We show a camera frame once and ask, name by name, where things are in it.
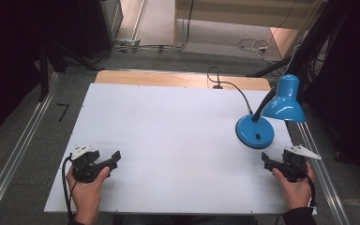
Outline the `aluminium floor rail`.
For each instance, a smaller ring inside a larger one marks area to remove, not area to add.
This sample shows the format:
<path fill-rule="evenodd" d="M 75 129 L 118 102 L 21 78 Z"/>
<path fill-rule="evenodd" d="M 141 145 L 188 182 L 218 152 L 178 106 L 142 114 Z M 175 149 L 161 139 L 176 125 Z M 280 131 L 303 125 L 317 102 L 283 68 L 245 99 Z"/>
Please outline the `aluminium floor rail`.
<path fill-rule="evenodd" d="M 298 123 L 297 126 L 303 138 L 304 146 L 309 149 L 311 153 L 319 156 L 321 153 L 311 135 L 308 124 L 306 122 Z M 324 162 L 321 159 L 313 159 L 312 165 L 335 223 L 337 225 L 352 225 Z"/>
<path fill-rule="evenodd" d="M 14 173 L 16 172 L 20 162 L 22 161 L 23 156 L 28 148 L 29 143 L 34 137 L 34 134 L 40 124 L 41 119 L 43 118 L 52 101 L 59 80 L 60 74 L 54 72 L 49 80 L 49 86 L 51 87 L 51 89 L 48 91 L 47 96 L 37 104 L 24 131 L 22 132 L 21 137 L 17 141 L 15 147 L 13 148 L 8 157 L 7 162 L 5 163 L 2 171 L 0 172 L 0 201 L 5 195 L 5 192 L 8 189 L 8 185 Z"/>

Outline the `person's left hand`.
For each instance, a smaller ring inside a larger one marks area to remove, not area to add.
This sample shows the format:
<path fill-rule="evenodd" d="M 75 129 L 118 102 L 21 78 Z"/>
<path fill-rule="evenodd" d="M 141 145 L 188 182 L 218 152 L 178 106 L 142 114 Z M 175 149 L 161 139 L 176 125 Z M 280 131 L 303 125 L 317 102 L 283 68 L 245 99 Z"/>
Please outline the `person's left hand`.
<path fill-rule="evenodd" d="M 73 175 L 73 170 L 70 168 L 67 172 L 67 183 L 72 189 L 72 199 L 75 203 L 77 213 L 98 214 L 101 187 L 105 179 L 108 177 L 110 169 L 104 168 L 97 176 L 97 179 L 92 183 L 78 183 Z"/>

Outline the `person's right hand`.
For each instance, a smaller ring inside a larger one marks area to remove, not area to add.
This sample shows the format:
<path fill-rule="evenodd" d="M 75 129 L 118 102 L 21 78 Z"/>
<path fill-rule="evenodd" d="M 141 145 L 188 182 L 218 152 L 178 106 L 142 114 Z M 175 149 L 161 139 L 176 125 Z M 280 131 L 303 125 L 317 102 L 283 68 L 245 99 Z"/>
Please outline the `person's right hand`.
<path fill-rule="evenodd" d="M 314 171 L 307 163 L 307 176 L 298 182 L 289 182 L 277 169 L 272 171 L 277 181 L 281 184 L 286 205 L 290 210 L 299 207 L 308 207 L 312 198 L 312 190 L 309 182 L 315 179 Z"/>

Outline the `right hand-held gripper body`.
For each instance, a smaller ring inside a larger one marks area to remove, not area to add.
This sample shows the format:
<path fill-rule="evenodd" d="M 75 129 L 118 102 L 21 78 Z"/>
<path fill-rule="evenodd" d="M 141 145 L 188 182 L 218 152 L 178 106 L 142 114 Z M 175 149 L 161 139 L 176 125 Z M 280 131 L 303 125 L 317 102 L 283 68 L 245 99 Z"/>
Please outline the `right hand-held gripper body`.
<path fill-rule="evenodd" d="M 285 165 L 283 172 L 289 182 L 296 182 L 307 176 L 307 158 L 321 159 L 303 145 L 286 146 L 282 154 Z"/>

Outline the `black metal stand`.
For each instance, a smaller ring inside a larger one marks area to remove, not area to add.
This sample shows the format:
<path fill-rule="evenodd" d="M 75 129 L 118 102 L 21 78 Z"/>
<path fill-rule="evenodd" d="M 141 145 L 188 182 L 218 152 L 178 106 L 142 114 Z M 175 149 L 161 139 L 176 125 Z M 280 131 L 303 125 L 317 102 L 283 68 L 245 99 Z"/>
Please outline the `black metal stand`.
<path fill-rule="evenodd" d="M 42 102 L 49 94 L 49 75 L 48 75 L 48 62 L 51 62 L 53 68 L 58 72 L 65 72 L 67 65 L 64 61 L 63 55 L 66 54 L 72 59 L 80 63 L 81 65 L 94 70 L 99 71 L 99 68 L 93 66 L 91 63 L 81 58 L 71 49 L 66 46 L 57 43 L 43 41 L 38 45 L 38 57 L 39 57 L 39 74 L 40 74 L 40 96 L 39 102 Z"/>

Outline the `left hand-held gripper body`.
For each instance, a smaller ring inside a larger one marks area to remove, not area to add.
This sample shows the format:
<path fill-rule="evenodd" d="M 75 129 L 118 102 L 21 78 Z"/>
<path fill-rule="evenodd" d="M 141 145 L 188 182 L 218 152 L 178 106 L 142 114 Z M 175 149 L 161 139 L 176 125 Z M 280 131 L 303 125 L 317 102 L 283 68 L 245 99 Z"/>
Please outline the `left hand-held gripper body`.
<path fill-rule="evenodd" d="M 94 150 L 89 146 L 76 146 L 73 150 L 70 161 L 75 179 L 81 183 L 94 182 L 98 177 L 98 169 L 95 160 L 91 159 L 91 153 Z"/>

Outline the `blue desk lamp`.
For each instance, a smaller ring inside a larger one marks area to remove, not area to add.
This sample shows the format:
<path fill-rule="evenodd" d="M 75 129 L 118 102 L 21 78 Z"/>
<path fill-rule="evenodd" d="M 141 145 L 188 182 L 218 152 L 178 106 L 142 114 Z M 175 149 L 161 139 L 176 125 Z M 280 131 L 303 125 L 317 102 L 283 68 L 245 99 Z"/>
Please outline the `blue desk lamp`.
<path fill-rule="evenodd" d="M 245 115 L 235 125 L 238 139 L 253 149 L 264 149 L 274 140 L 275 132 L 266 117 L 303 123 L 304 111 L 297 100 L 299 79 L 292 74 L 283 75 L 262 100 L 254 114 Z"/>

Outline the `wooden table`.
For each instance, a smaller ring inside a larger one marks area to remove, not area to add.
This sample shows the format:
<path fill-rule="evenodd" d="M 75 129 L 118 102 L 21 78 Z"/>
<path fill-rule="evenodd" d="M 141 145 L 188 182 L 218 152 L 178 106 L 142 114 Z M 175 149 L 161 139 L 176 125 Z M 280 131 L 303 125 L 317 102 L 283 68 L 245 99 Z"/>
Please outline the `wooden table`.
<path fill-rule="evenodd" d="M 95 83 L 151 85 L 170 87 L 213 88 L 269 91 L 270 84 L 265 78 L 223 76 L 218 72 L 205 73 L 171 72 L 154 70 L 101 70 Z"/>

